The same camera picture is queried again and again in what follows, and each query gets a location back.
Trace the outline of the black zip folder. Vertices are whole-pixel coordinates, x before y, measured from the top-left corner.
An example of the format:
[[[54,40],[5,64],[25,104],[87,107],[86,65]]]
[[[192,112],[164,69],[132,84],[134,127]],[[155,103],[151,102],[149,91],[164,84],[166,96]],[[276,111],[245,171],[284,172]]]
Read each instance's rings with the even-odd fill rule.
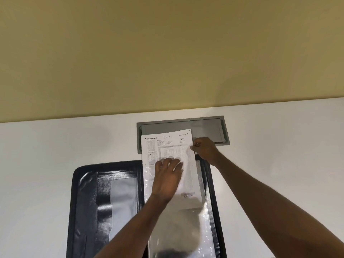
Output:
[[[207,161],[196,155],[200,164],[212,240],[216,258],[227,258],[225,242],[218,213],[211,168]],[[110,203],[111,181],[135,178],[137,200],[130,207],[138,210],[144,205],[142,160],[86,165],[75,170],[71,186],[71,204],[66,258],[93,258],[109,242],[110,227],[119,215],[112,214]]]

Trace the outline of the clear plastic sleeve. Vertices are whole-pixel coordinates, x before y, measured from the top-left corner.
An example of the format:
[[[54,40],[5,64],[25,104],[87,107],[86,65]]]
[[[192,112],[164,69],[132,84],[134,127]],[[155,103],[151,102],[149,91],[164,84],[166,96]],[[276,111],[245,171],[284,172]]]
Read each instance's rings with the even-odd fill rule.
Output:
[[[206,187],[196,160],[200,197],[175,196],[161,213],[148,242],[148,258],[216,258]]]

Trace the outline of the person's right forearm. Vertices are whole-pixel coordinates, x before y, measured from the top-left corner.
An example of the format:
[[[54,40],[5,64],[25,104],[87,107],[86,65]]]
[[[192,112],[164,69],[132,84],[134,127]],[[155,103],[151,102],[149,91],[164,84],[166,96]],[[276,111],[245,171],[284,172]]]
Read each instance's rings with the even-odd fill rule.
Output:
[[[276,258],[344,258],[344,242],[289,199],[221,153],[211,160]]]

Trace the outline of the white printed paper sheet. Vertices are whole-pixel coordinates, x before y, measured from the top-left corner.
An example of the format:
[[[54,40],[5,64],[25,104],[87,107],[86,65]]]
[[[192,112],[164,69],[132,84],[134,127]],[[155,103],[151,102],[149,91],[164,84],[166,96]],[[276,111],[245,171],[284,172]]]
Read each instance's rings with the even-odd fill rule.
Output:
[[[203,208],[203,181],[197,170],[195,154],[190,149],[192,143],[191,129],[141,136],[145,202],[152,193],[156,162],[173,158],[183,163],[183,174],[168,208],[178,211]]]

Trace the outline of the person's left hand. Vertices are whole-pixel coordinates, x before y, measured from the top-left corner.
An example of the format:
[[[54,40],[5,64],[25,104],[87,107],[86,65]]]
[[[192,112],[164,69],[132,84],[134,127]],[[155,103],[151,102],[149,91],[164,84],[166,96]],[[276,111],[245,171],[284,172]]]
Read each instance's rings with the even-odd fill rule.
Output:
[[[172,174],[160,174],[155,176],[152,185],[151,197],[158,199],[164,205],[167,205],[174,197],[181,177]]]

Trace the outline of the person's left forearm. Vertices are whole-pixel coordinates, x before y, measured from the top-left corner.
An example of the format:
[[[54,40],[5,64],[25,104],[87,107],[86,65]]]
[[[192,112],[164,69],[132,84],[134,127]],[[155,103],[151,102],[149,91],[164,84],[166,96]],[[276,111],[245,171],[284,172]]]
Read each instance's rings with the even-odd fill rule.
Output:
[[[142,258],[152,231],[174,193],[153,193],[143,208],[94,258]]]

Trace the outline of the person's right hand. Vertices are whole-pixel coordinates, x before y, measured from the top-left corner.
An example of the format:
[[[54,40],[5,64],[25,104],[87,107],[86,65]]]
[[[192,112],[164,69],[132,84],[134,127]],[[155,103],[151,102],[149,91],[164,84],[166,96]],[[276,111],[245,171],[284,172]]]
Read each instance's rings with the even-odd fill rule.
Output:
[[[197,139],[204,139],[204,152],[199,155],[202,159],[206,160],[210,165],[217,166],[221,160],[222,154],[215,146],[215,143],[208,137],[201,137]]]

